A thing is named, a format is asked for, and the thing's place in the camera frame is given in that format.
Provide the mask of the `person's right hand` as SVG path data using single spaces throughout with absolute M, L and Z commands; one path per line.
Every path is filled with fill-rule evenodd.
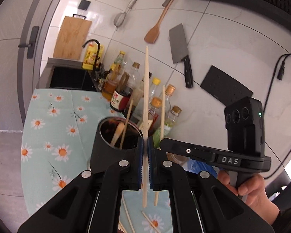
M 236 196 L 247 195 L 245 203 L 268 224 L 274 223 L 279 214 L 279 208 L 267 197 L 264 178 L 260 174 L 252 176 L 238 189 L 230 185 L 230 176 L 224 170 L 218 172 L 218 180 Z

